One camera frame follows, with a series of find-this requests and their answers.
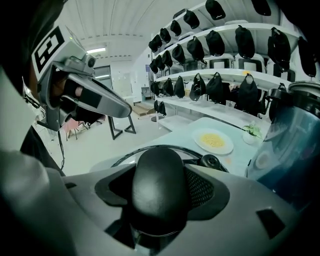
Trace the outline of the pink chair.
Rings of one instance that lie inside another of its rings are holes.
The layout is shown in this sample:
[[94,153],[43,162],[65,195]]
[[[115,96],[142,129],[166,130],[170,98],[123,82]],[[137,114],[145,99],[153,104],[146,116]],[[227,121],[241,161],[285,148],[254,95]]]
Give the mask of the pink chair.
[[62,128],[65,132],[66,141],[68,141],[72,136],[77,140],[78,134],[88,129],[84,122],[76,121],[72,118],[68,120]]

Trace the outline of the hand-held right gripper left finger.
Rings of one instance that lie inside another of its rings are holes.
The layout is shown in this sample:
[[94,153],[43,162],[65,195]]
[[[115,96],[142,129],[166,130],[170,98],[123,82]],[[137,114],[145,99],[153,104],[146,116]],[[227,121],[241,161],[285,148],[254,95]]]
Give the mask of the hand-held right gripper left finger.
[[77,205],[60,174],[0,150],[0,256],[134,256]]

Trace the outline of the yellow corn kernels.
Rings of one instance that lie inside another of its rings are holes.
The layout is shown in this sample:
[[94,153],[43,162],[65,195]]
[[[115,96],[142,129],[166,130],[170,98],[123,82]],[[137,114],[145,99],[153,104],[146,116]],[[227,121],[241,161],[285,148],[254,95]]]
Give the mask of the yellow corn kernels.
[[223,138],[216,133],[205,133],[200,137],[200,140],[211,148],[221,148],[225,146]]

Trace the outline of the small light blue table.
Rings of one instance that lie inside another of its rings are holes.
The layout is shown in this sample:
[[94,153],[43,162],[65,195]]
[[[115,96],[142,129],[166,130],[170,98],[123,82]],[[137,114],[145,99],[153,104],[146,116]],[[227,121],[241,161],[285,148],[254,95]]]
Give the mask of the small light blue table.
[[249,161],[255,156],[260,148],[263,139],[256,139],[253,144],[247,144],[243,140],[244,130],[235,126],[214,120],[208,117],[202,117],[182,128],[169,132],[157,139],[146,142],[142,145],[136,146],[133,149],[128,149],[124,153],[116,156],[108,156],[106,159],[99,161],[89,169],[90,172],[108,169],[116,161],[123,156],[136,151],[138,149],[153,146],[153,145],[173,145],[180,146],[193,150],[201,155],[207,155],[209,152],[201,148],[194,141],[194,133],[198,130],[217,130],[226,134],[233,142],[233,151],[229,154],[215,156],[222,163],[222,165],[229,171],[229,173],[237,176],[245,176],[245,171]]

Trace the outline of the white round plate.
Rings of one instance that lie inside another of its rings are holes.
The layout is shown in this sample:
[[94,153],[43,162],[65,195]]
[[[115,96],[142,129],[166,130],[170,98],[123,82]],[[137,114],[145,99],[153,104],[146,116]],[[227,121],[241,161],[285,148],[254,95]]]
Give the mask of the white round plate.
[[[219,148],[205,145],[203,142],[201,142],[201,136],[203,134],[208,134],[208,133],[220,135],[220,137],[223,138],[225,145]],[[227,155],[227,154],[230,154],[234,149],[234,144],[232,140],[226,134],[216,129],[212,129],[212,128],[197,129],[192,133],[192,138],[200,148],[212,154]]]

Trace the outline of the brown cardboard box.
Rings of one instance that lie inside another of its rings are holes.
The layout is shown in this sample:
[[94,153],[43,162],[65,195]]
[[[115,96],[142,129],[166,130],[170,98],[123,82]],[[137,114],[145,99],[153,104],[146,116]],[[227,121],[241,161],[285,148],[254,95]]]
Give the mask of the brown cardboard box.
[[137,114],[139,117],[146,116],[152,114],[154,112],[154,108],[148,105],[145,105],[141,102],[136,102],[132,106],[132,111]]

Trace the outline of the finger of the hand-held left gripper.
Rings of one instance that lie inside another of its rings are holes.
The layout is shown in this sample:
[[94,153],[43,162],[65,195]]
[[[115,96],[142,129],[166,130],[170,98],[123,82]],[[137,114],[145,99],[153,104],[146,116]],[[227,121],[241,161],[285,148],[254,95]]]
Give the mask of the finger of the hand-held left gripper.
[[126,118],[132,112],[132,107],[121,96],[100,81],[87,75],[70,73],[64,88],[68,85],[81,87],[80,96],[63,95],[62,98],[75,103],[76,106],[88,111],[114,118]]

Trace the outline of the white desk with black legs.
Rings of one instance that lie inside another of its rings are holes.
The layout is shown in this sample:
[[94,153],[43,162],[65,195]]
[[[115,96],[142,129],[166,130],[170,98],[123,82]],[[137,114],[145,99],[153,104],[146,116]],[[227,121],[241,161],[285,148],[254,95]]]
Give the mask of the white desk with black legs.
[[111,137],[113,140],[115,140],[118,136],[120,136],[123,132],[126,133],[131,133],[131,134],[136,134],[136,129],[133,124],[132,117],[129,115],[128,120],[129,120],[129,126],[126,127],[125,129],[118,129],[115,127],[114,119],[112,116],[107,116],[108,124],[109,124],[109,129],[111,133]]

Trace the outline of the rows of black hanging bags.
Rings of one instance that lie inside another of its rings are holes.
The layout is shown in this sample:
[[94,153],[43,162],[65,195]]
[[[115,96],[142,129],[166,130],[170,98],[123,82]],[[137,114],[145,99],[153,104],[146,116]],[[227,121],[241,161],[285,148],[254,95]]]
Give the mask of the rows of black hanging bags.
[[[302,29],[303,33],[306,33],[307,40],[311,40],[309,43],[302,37],[298,40],[300,57],[303,60],[303,67],[306,69],[304,72],[308,72],[310,77],[316,74],[316,62],[314,60],[317,54],[314,55],[316,37],[312,34],[315,30],[307,28],[307,25],[316,25],[316,18],[320,18],[320,0],[276,0],[276,5],[280,7],[281,11],[284,11],[285,17],[288,18],[293,25],[296,25],[299,29]],[[271,9],[267,0],[251,0],[255,10],[260,15],[269,16],[271,14]],[[216,20],[221,20],[226,17],[226,13],[223,10],[220,3],[217,0],[206,0],[205,8],[210,14],[211,18]],[[200,24],[199,19],[196,14],[191,10],[185,9],[185,21],[191,26],[191,28],[196,28]],[[173,20],[170,27],[171,31],[179,36],[182,32],[179,23]],[[149,42],[149,48],[154,52],[162,44],[161,40],[169,43],[170,40],[169,32],[166,28],[161,28],[160,35],[156,35],[152,41]],[[240,53],[240,57],[244,61],[253,61],[254,57],[254,40],[251,32],[241,25],[235,30],[235,41],[237,43],[237,48]],[[225,43],[223,42],[222,36],[215,30],[209,32],[206,36],[206,43],[209,48],[209,52],[213,57],[222,56],[225,51]],[[199,61],[206,64],[204,57],[205,52],[199,39],[193,37],[188,42],[188,49],[191,50],[191,55],[194,61]],[[273,27],[271,29],[271,36],[268,37],[267,50],[270,60],[275,63],[279,73],[284,73],[289,71],[289,40],[285,34]],[[186,57],[180,44],[174,48],[172,55],[169,51],[166,51],[163,56],[159,56],[152,60],[150,64],[150,70],[156,74],[159,70],[164,70],[165,68],[170,68],[173,65],[174,58],[178,64],[183,65],[186,63]],[[215,103],[225,104],[228,99],[227,92],[222,93],[222,78],[217,73],[216,78],[213,78],[213,82],[207,85],[206,89],[204,86],[197,85],[196,89],[192,89],[191,92],[195,92],[195,101],[198,100],[201,94],[208,94],[209,98]],[[235,96],[235,105],[239,110],[243,110],[250,114],[262,113],[265,110],[264,103],[258,103],[259,93],[258,88],[253,82],[253,77],[251,74],[246,75],[252,78],[252,81],[247,82],[247,77],[244,82],[240,85],[240,89],[236,89],[235,93],[231,93],[232,97]],[[302,92],[302,89],[298,89],[298,92],[288,92],[283,93],[283,96],[272,96],[275,99],[276,105],[288,105],[296,106],[297,108],[304,109],[313,113],[315,116],[320,118],[320,96],[315,96],[311,92]]]

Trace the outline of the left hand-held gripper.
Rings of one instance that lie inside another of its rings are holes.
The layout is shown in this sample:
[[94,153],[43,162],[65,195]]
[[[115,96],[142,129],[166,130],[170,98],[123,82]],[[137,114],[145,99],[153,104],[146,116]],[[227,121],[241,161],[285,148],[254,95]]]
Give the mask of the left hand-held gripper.
[[75,34],[65,25],[52,28],[40,41],[31,55],[37,84],[37,94],[45,110],[45,118],[38,124],[59,131],[71,117],[75,121],[93,124],[104,121],[106,116],[93,112],[67,99],[51,96],[52,78],[55,72],[65,72],[94,77],[94,67],[87,65],[87,51]]

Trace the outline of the person's left hand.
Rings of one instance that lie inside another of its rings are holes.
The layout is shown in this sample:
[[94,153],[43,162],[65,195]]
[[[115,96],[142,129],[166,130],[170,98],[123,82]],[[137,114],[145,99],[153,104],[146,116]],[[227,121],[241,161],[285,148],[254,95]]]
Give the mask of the person's left hand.
[[50,91],[52,98],[58,99],[63,95],[79,98],[83,87],[69,79],[65,72],[58,71],[53,74]]

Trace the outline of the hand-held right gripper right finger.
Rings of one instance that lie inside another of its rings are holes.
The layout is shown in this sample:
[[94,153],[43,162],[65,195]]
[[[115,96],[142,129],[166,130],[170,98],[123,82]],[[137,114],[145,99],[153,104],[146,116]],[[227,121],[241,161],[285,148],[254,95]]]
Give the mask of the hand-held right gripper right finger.
[[185,164],[229,189],[226,207],[209,220],[189,220],[180,231],[149,235],[136,229],[146,256],[268,256],[295,229],[299,212],[262,184],[204,166]]

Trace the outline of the small potted succulent plant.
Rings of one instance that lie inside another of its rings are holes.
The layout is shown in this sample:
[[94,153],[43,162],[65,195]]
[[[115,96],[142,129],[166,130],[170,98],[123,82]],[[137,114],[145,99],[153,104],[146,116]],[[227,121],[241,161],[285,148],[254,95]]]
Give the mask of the small potted succulent plant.
[[248,145],[254,144],[257,139],[262,139],[261,128],[254,121],[243,126],[242,130],[244,131],[242,139]]

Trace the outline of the dark pressure cooker body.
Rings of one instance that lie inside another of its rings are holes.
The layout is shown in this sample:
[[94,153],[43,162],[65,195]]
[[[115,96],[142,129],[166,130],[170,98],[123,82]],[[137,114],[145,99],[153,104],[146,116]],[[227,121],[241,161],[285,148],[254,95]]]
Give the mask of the dark pressure cooker body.
[[271,125],[245,176],[303,211],[320,196],[320,82],[271,89]]

